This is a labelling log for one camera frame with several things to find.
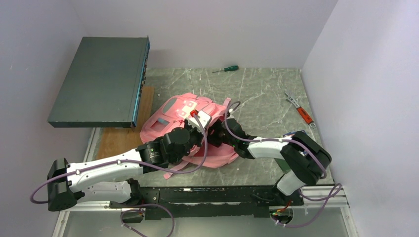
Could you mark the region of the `pink student backpack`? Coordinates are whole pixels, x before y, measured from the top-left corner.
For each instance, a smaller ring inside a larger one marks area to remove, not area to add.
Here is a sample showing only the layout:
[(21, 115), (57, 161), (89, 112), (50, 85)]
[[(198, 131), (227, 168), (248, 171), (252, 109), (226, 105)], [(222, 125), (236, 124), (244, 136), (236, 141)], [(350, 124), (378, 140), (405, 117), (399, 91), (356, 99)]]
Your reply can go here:
[(141, 128), (142, 161), (162, 168), (174, 164), (165, 179), (182, 173), (190, 163), (209, 168), (232, 163), (239, 155), (222, 126), (230, 101), (217, 104), (192, 93), (169, 98)]

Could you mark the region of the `blue cover book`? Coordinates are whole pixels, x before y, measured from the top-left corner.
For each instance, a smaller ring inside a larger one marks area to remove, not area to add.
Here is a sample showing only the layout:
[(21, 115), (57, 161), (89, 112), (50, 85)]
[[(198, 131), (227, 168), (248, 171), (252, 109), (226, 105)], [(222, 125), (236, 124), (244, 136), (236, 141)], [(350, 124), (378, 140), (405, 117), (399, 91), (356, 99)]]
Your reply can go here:
[(292, 137), (292, 136), (296, 135), (299, 132), (302, 132), (302, 133), (305, 133), (306, 134), (306, 131), (305, 130), (300, 130), (300, 131), (288, 132), (286, 134), (283, 134), (283, 137), (284, 138), (289, 138), (289, 137)]

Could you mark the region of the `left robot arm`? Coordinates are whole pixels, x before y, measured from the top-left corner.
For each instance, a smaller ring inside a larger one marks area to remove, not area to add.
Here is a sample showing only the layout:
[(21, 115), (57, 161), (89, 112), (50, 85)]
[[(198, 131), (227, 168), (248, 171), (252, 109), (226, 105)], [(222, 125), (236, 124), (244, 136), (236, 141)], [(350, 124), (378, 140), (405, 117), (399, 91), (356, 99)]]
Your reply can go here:
[(142, 201), (139, 183), (133, 179), (111, 179), (162, 170), (180, 162), (206, 141), (208, 120), (188, 118), (183, 127), (125, 153), (82, 163), (65, 158), (54, 161), (48, 173), (48, 210), (62, 211), (79, 202), (109, 200), (136, 207)]

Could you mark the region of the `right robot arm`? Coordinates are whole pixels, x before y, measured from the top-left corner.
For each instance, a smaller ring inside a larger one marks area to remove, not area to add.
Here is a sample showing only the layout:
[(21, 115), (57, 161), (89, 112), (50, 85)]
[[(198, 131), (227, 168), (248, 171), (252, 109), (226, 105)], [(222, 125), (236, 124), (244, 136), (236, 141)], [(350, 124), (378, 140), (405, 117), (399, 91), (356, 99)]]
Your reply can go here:
[(217, 120), (209, 128), (210, 144), (227, 145), (242, 158), (273, 158), (287, 163), (290, 168), (275, 183), (272, 198), (284, 205), (297, 190), (314, 186), (327, 176), (331, 155), (306, 133), (296, 132), (291, 137), (262, 138), (246, 134), (233, 118)]

